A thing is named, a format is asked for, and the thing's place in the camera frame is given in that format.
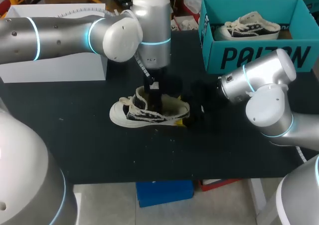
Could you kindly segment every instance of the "blue plastic crate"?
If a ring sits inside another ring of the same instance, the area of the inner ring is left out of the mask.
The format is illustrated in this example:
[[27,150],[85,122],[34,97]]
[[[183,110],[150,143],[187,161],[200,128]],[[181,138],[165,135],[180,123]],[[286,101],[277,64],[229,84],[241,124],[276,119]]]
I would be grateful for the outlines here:
[[136,191],[140,207],[191,199],[192,181],[137,182]]

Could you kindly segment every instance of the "shoe tongue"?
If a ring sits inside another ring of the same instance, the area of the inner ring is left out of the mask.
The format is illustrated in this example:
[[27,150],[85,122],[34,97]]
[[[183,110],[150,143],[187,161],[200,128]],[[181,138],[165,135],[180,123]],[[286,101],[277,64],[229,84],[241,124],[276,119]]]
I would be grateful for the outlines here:
[[140,108],[140,109],[148,109],[148,103],[145,98],[143,98],[144,95],[144,88],[140,87],[136,89],[135,95],[133,96],[133,104]]
[[240,17],[239,22],[241,24],[256,23],[261,19],[261,15],[257,11],[250,12]]

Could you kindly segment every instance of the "sneaker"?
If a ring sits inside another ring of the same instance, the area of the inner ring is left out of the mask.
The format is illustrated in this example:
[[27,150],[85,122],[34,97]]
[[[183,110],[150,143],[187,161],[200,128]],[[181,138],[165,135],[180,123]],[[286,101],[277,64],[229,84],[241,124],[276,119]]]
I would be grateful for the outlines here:
[[147,125],[176,125],[178,120],[189,116],[189,104],[166,94],[161,96],[162,114],[148,110],[148,95],[144,87],[136,89],[135,95],[120,98],[110,110],[113,123],[127,128]]
[[214,40],[272,40],[278,38],[280,28],[254,11],[234,22],[226,22],[215,31]]

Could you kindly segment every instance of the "yellow tag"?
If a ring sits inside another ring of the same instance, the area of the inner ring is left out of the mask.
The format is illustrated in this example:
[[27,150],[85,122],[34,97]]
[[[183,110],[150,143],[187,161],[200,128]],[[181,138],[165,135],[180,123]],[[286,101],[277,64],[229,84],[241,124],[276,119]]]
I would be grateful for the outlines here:
[[177,126],[186,127],[185,125],[183,125],[183,120],[182,120],[182,119],[177,120],[177,121],[175,122],[175,124],[176,124]]

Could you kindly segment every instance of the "cable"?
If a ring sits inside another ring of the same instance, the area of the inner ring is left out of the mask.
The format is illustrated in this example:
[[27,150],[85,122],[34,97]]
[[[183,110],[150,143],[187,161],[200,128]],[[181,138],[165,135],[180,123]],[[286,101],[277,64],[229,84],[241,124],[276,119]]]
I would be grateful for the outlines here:
[[299,153],[300,158],[302,159],[303,163],[307,162],[307,159],[304,157],[304,154],[302,153],[301,149],[299,146],[296,146],[296,149]]
[[84,8],[80,8],[80,9],[74,9],[71,10],[69,12],[66,13],[62,13],[60,15],[58,15],[59,18],[74,14],[74,13],[78,13],[78,12],[82,12],[82,11],[97,11],[97,12],[102,12],[104,14],[110,15],[110,16],[115,16],[114,13],[111,13],[109,11],[107,11],[106,9],[101,9],[101,8],[96,8],[96,7],[84,7]]
[[151,77],[150,73],[145,68],[145,66],[143,65],[142,61],[140,60],[140,57],[139,57],[139,54],[137,51],[134,54],[134,58],[135,58],[136,62],[139,64],[139,66],[142,69],[143,73],[145,74],[146,78],[148,79],[149,84],[152,85],[154,83],[154,80]]

